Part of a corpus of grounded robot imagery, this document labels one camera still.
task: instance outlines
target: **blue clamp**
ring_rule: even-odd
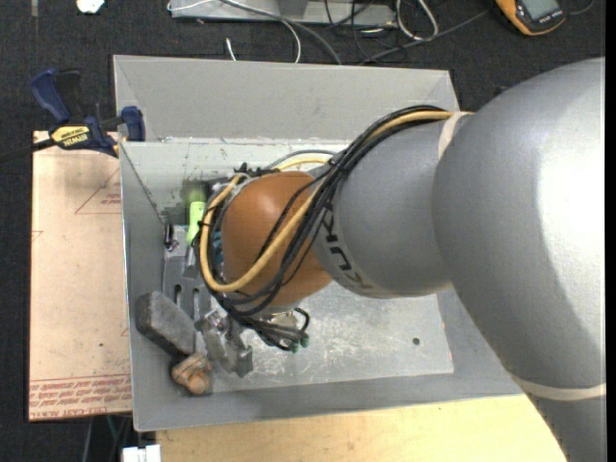
[[[143,117],[135,106],[124,108],[120,116],[106,121],[99,121],[92,115],[84,117],[79,101],[79,82],[78,70],[58,73],[53,67],[31,81],[30,87],[37,102],[56,120],[49,129],[50,141],[33,145],[34,150],[57,145],[62,149],[95,150],[116,157],[117,142],[107,131],[122,123],[128,128],[129,141],[145,141]]]

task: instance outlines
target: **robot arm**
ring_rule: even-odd
[[[565,453],[600,460],[603,95],[604,60],[573,64],[475,115],[396,112],[311,175],[238,175],[204,218],[206,285],[278,346],[304,336],[277,314],[330,276],[377,298],[453,286]]]

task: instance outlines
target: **white cable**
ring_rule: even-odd
[[[183,11],[185,9],[191,9],[193,7],[197,7],[198,5],[203,5],[203,4],[206,4],[208,2],[215,2],[217,0],[201,0],[199,2],[187,5],[185,7],[173,7],[173,8],[171,7],[171,2],[172,1],[173,0],[169,0],[167,2],[167,10],[169,12],[171,12],[171,11]],[[234,3],[234,4],[238,5],[238,6],[244,7],[247,11],[257,11],[257,12],[261,12],[261,13],[265,12],[265,11],[262,11],[261,9],[254,9],[252,7],[249,7],[248,5],[240,4],[239,2],[235,2],[233,0],[229,0],[229,2]],[[293,36],[295,38],[295,42],[297,43],[297,55],[295,57],[294,64],[298,64],[299,60],[301,60],[301,39],[299,39],[299,36],[297,35],[297,32],[295,31],[293,26],[291,24],[289,24],[289,22],[287,22],[286,20],[279,20],[279,22],[283,23],[289,29],[289,31],[291,31],[293,33]],[[237,58],[235,57],[235,55],[233,53],[233,49],[231,48],[231,41],[229,40],[229,38],[227,38],[225,40],[225,42],[226,42],[226,45],[227,45],[227,50],[229,51],[229,54],[231,55],[231,58],[233,59],[234,62],[236,62]]]
[[[233,48],[231,47],[231,39],[225,38],[224,42],[227,45],[227,50],[229,51],[229,55],[231,55],[231,58],[233,59],[233,61],[236,62],[238,59],[235,58],[235,54],[233,53]]]
[[[249,11],[249,12],[259,12],[259,13],[268,13],[267,11],[262,11],[261,9],[255,9],[254,7],[249,7],[248,5],[244,5],[241,4],[240,2],[236,2],[235,0],[227,0],[229,3],[235,4],[239,7],[242,7],[243,9]],[[295,31],[295,29],[293,28],[293,26],[291,24],[289,24],[289,22],[287,22],[286,20],[283,19],[279,19],[275,14],[273,13],[269,13],[270,15],[272,15],[273,17],[275,17],[275,19],[273,19],[274,21],[278,21],[281,24],[284,24],[285,26],[287,26],[287,28],[289,29],[289,31],[291,31],[293,33],[293,36],[295,38],[295,42],[297,43],[297,56],[295,57],[295,61],[294,64],[298,64],[299,63],[299,59],[301,59],[301,39],[299,39],[299,36],[297,35],[297,32]]]
[[[184,11],[185,9],[192,9],[193,7],[197,7],[197,6],[199,6],[199,5],[207,4],[207,3],[209,3],[209,2],[215,2],[216,0],[201,0],[200,2],[196,2],[196,3],[194,3],[194,4],[186,5],[186,6],[184,6],[184,7],[172,7],[172,6],[171,6],[171,2],[172,2],[172,1],[173,1],[173,0],[169,0],[169,1],[167,2],[167,10],[168,10],[169,12],[173,12],[173,11]]]
[[[429,37],[420,37],[417,35],[414,35],[413,33],[411,33],[408,28],[404,25],[404,23],[402,22],[402,18],[401,18],[401,14],[400,14],[400,7],[402,4],[402,0],[396,0],[396,14],[397,14],[397,18],[398,18],[398,26],[400,28],[400,30],[409,38],[414,39],[416,41],[422,40],[422,39],[430,39],[434,36],[436,36],[439,33],[439,25],[436,22],[436,19],[434,18],[434,14],[432,13],[432,11],[428,8],[427,4],[425,3],[424,0],[417,0],[417,3],[420,4],[420,6],[423,9],[423,12],[427,15],[427,17],[430,19],[430,23],[432,24],[432,35]]]
[[[289,31],[293,33],[295,42],[297,43],[297,56],[295,57],[294,64],[299,64],[299,60],[301,59],[301,39],[299,39],[297,32],[295,31],[293,26],[289,24],[289,22],[287,22],[286,20],[281,20],[280,22],[282,22],[285,26],[287,26],[287,28],[289,28]]]

